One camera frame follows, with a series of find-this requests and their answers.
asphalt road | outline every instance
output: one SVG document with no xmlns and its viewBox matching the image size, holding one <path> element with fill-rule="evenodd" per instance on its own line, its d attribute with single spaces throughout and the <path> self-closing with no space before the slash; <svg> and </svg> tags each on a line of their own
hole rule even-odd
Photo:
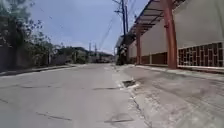
<svg viewBox="0 0 224 128">
<path fill-rule="evenodd" d="M 146 128 L 110 65 L 0 78 L 1 128 Z"/>
</svg>

white wall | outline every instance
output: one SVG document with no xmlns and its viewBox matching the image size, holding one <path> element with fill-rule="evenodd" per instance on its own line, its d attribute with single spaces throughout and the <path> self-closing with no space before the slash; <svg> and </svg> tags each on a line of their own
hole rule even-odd
<svg viewBox="0 0 224 128">
<path fill-rule="evenodd" d="M 137 56 L 137 48 L 136 48 L 136 41 L 134 41 L 131 45 L 129 45 L 129 57 L 136 57 Z"/>
<path fill-rule="evenodd" d="M 174 18 L 178 48 L 224 42 L 224 0 L 186 0 Z M 147 31 L 141 43 L 142 56 L 166 52 L 164 21 Z M 129 54 L 136 56 L 136 51 Z"/>
<path fill-rule="evenodd" d="M 178 48 L 223 41 L 215 1 L 188 0 L 175 10 Z"/>
</svg>

red pillar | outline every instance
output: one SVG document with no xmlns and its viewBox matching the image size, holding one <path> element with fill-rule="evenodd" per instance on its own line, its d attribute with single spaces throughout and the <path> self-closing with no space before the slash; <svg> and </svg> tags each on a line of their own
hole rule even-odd
<svg viewBox="0 0 224 128">
<path fill-rule="evenodd" d="M 141 62 L 141 26 L 140 24 L 137 24 L 137 29 L 136 29 L 136 47 L 137 47 L 137 64 L 140 65 Z"/>
<path fill-rule="evenodd" d="M 164 21 L 167 36 L 167 60 L 168 67 L 171 69 L 177 69 L 177 40 L 175 23 L 172 12 L 172 0 L 160 0 L 164 9 Z"/>
</svg>

sidewalk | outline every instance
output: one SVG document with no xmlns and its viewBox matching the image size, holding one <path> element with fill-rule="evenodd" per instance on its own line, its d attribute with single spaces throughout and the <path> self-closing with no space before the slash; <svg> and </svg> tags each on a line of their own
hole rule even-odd
<svg viewBox="0 0 224 128">
<path fill-rule="evenodd" d="M 222 75 L 152 67 L 117 67 L 140 86 L 131 90 L 153 128 L 223 128 Z"/>
<path fill-rule="evenodd" d="M 55 69 L 61 69 L 61 68 L 77 67 L 77 66 L 78 65 L 70 64 L 70 65 L 53 66 L 53 67 L 46 67 L 46 68 L 32 68 L 32 69 L 17 70 L 17 71 L 7 71 L 7 72 L 0 72 L 0 77 L 31 73 L 31 72 L 42 72 L 42 71 L 55 70 Z"/>
</svg>

roof overhang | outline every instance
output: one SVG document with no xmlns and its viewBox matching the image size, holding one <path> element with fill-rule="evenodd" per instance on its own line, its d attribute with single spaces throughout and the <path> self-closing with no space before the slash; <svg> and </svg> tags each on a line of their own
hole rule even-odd
<svg viewBox="0 0 224 128">
<path fill-rule="evenodd" d="M 179 6 L 185 0 L 172 0 L 173 9 Z M 137 24 L 141 26 L 141 34 L 144 34 L 154 25 L 160 22 L 164 17 L 163 8 L 160 0 L 150 0 L 143 11 L 137 17 L 134 25 L 129 31 L 129 34 L 136 34 Z"/>
</svg>

